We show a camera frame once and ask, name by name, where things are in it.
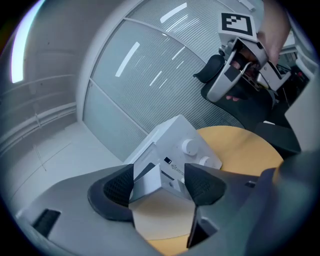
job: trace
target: black foam pad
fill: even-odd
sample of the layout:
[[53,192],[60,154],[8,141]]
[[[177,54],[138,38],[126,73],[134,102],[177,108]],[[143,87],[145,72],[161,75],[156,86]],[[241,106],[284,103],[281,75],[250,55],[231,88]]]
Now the black foam pad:
[[204,68],[193,75],[194,78],[198,78],[202,83],[208,83],[213,79],[225,65],[225,58],[219,54],[211,56]]
[[123,165],[118,171],[93,183],[88,190],[88,200],[103,218],[134,224],[132,211],[128,208],[133,188],[134,165]]
[[202,165],[184,165],[184,184],[196,206],[212,205],[227,188],[222,179],[208,173]]

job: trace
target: round knob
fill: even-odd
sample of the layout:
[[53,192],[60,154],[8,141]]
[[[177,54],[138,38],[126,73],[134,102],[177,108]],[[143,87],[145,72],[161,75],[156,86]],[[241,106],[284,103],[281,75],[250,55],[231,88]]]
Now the round knob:
[[198,143],[194,139],[186,139],[182,143],[182,151],[189,156],[194,156],[198,152],[198,148]]
[[206,167],[214,166],[214,160],[209,156],[204,156],[200,159],[199,164]]

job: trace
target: black chair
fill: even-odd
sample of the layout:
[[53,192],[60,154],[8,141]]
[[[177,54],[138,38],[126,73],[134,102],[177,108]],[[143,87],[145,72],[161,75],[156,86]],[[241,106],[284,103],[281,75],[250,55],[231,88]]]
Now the black chair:
[[[205,67],[193,75],[205,84],[201,89],[201,95],[207,101],[210,101],[207,98],[208,92],[224,65],[225,59],[221,55],[213,55]],[[284,116],[288,108],[283,107],[283,104],[281,107],[277,105],[273,107],[272,97],[267,90],[256,91],[244,78],[241,78],[228,95],[241,99],[233,101],[223,97],[211,103],[234,116],[246,130],[269,142],[282,158],[301,152],[297,138]]]

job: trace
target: wooden round table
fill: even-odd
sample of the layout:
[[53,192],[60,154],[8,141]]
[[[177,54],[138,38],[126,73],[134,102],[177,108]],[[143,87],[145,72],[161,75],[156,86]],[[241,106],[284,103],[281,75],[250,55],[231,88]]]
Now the wooden round table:
[[[232,126],[211,126],[198,132],[221,160],[223,171],[260,176],[262,171],[278,167],[283,161],[268,142],[251,131]],[[187,250],[188,236],[148,242],[165,255],[176,255]]]

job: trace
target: black slot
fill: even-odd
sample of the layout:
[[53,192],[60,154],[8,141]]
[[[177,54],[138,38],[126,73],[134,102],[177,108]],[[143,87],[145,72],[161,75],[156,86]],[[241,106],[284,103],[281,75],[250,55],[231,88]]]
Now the black slot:
[[168,157],[166,157],[166,158],[164,159],[164,161],[165,161],[168,165],[170,165],[171,162],[172,162]]
[[190,236],[186,242],[186,247],[190,249],[191,247],[201,243],[208,237],[215,234],[218,230],[213,227],[210,222],[205,219],[201,219],[200,223],[197,220],[197,208],[194,210],[193,222],[191,227]]
[[254,181],[248,181],[247,183],[244,184],[245,186],[249,188],[254,188],[256,186],[256,183]]
[[259,49],[263,49],[264,48],[260,42],[257,42],[256,45],[258,46]]
[[33,224],[34,229],[47,238],[60,214],[61,212],[59,211],[45,209]]
[[166,174],[163,170],[161,171],[161,173],[165,176],[167,176],[170,180],[174,181],[175,179],[172,178],[171,176],[169,176],[168,174]]

